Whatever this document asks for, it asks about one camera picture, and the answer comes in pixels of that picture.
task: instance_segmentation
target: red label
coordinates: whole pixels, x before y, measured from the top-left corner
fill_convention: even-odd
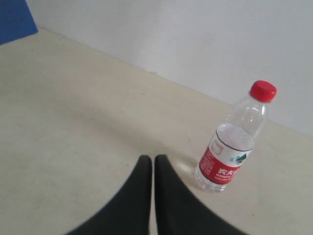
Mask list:
[[[199,163],[199,168],[207,179],[214,183],[224,185],[231,181],[240,166],[230,167],[223,164],[213,156],[208,147]]]

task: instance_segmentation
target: bottle cap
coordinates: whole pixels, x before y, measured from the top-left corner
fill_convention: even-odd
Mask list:
[[[266,81],[256,81],[250,90],[250,96],[262,103],[271,102],[276,93],[276,87]]]

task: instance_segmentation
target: plastic bottle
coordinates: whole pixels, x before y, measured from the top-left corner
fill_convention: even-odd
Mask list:
[[[208,192],[223,191],[252,151],[268,118],[268,104],[276,88],[256,81],[249,95],[218,126],[195,172],[198,185]]]

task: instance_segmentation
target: bottle label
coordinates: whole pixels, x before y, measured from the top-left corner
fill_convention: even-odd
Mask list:
[[[240,151],[223,143],[215,132],[199,168],[202,174],[216,184],[227,184],[235,176],[251,150]]]

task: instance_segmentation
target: white wall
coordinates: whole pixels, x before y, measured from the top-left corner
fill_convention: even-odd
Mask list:
[[[268,80],[270,119],[313,137],[311,0],[29,1],[38,25],[227,103]]]

